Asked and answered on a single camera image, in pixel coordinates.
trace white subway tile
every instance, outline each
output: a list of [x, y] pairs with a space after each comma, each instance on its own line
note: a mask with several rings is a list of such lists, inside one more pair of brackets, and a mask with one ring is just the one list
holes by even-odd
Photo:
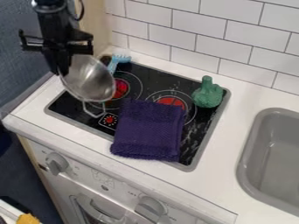
[[172, 47], [171, 61], [217, 73], [219, 58]]
[[157, 25], [149, 25], [149, 39], [170, 46], [194, 50], [196, 34], [177, 31]]
[[149, 0], [149, 3], [182, 11], [198, 12], [199, 9], [199, 0]]
[[263, 3], [240, 0], [201, 0], [200, 13], [258, 24]]
[[251, 46], [198, 35], [196, 51], [199, 53], [217, 56], [223, 59], [247, 63]]
[[299, 55], [299, 34], [292, 33], [292, 36], [289, 40], [287, 53]]
[[173, 27], [183, 31], [196, 32], [215, 38], [223, 38], [226, 28], [226, 20], [174, 10]]
[[143, 39], [148, 37], [148, 25], [146, 23], [115, 16], [108, 16], [108, 23], [112, 31], [122, 32]]
[[128, 36], [121, 33], [112, 32], [110, 35], [110, 43], [114, 46], [128, 48]]
[[299, 7], [299, 1], [298, 0], [260, 0], [260, 2]]
[[261, 25], [299, 32], [299, 10], [274, 4], [265, 4]]
[[170, 46], [151, 42], [145, 39], [129, 37], [129, 48], [163, 60], [170, 59]]
[[289, 40], [289, 32], [229, 21], [226, 39], [283, 52]]
[[299, 75], [299, 57], [286, 53], [254, 48], [249, 64], [286, 74]]
[[265, 87], [271, 87], [276, 72], [222, 59], [220, 62], [219, 74], [224, 74], [238, 80], [252, 82]]
[[171, 9], [145, 3], [126, 2], [127, 17], [157, 25], [171, 25]]
[[106, 13], [124, 17], [124, 0], [105, 0]]
[[278, 73], [273, 88], [299, 95], [299, 78], [285, 73]]

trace oven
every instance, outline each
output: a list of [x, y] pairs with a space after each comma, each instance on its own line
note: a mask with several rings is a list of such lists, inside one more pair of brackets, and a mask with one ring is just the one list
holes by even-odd
[[28, 142], [68, 224], [205, 224], [102, 171]]

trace gray sink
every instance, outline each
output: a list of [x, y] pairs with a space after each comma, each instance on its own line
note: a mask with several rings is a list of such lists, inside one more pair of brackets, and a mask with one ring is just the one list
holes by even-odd
[[269, 108], [255, 117], [237, 179], [253, 198], [299, 216], [298, 113]]

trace knob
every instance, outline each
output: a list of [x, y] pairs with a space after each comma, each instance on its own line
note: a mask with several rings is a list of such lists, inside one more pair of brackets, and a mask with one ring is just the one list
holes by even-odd
[[60, 172], [65, 172], [67, 167], [69, 166], [66, 159], [56, 152], [51, 152], [46, 157], [45, 163], [54, 176], [59, 175]]
[[135, 212], [156, 224], [171, 224], [163, 205], [156, 199], [143, 196], [135, 208]]

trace floor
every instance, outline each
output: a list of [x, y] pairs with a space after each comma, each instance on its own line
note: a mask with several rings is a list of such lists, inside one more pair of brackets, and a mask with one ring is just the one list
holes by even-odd
[[62, 224], [20, 142], [15, 135], [11, 138], [12, 145], [0, 157], [0, 196], [27, 207], [44, 224]]

